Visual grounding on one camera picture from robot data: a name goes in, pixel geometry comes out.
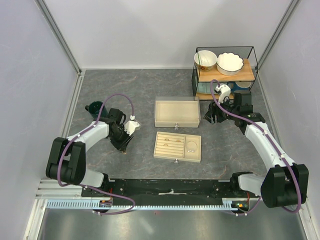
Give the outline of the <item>beige jewelry tray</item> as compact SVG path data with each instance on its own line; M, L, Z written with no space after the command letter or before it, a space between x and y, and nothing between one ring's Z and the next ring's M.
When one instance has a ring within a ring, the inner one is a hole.
M184 162L201 162L202 137L158 131L155 137L153 157Z

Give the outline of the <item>beige jewelry box with lid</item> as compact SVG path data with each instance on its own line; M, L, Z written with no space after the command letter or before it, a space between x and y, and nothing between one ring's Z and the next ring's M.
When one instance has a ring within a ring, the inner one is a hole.
M154 126L157 128L198 128L200 100L197 96L157 96Z

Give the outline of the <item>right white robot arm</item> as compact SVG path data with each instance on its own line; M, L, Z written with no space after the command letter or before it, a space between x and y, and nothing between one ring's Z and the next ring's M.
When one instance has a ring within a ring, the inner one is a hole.
M295 163L277 143L263 116L254 112L250 91L236 92L232 101L225 98L221 103L211 102L204 118L211 124L233 121L266 167L265 177L249 171L234 173L229 184L233 196L240 197L247 191L261 197L268 208L296 206L294 212L299 211L307 198L309 170L305 164Z

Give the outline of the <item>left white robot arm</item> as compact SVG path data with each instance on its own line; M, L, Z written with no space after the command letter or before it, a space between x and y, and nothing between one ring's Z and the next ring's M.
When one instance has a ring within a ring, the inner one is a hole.
M110 185L104 181L107 177L101 172L87 169L87 151L103 139L109 139L116 150L126 152L127 146L139 129L140 123L131 115L126 115L116 108L111 108L103 117L101 114L80 132L67 138L53 140L45 174L57 180L61 186L92 186L92 191L99 197L106 196Z

